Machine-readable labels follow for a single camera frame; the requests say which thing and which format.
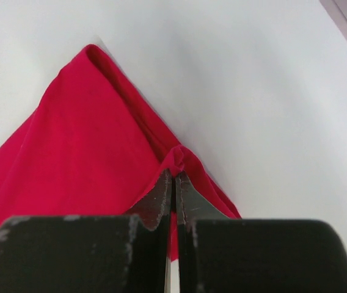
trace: red fabric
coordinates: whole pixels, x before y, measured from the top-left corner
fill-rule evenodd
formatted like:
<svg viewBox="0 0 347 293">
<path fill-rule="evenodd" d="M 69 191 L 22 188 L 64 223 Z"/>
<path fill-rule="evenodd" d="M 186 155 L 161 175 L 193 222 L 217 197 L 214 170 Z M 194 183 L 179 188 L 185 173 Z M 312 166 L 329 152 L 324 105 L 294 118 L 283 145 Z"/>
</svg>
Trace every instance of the red fabric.
<svg viewBox="0 0 347 293">
<path fill-rule="evenodd" d="M 12 215 L 121 214 L 165 169 L 229 217 L 232 202 L 98 47 L 85 47 L 0 147 L 0 224 Z M 172 233 L 172 259 L 177 258 Z"/>
</svg>

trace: cloth fold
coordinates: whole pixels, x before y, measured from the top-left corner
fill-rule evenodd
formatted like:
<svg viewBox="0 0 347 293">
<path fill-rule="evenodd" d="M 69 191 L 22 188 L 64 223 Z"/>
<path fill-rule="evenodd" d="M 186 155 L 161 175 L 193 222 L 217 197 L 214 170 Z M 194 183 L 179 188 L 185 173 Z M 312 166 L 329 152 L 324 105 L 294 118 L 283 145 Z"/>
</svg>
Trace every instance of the cloth fold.
<svg viewBox="0 0 347 293">
<path fill-rule="evenodd" d="M 229 217 L 233 203 L 112 59 L 86 46 L 0 147 L 0 224 L 12 215 L 117 215 L 169 168 Z M 177 258 L 172 223 L 171 258 Z"/>
</svg>

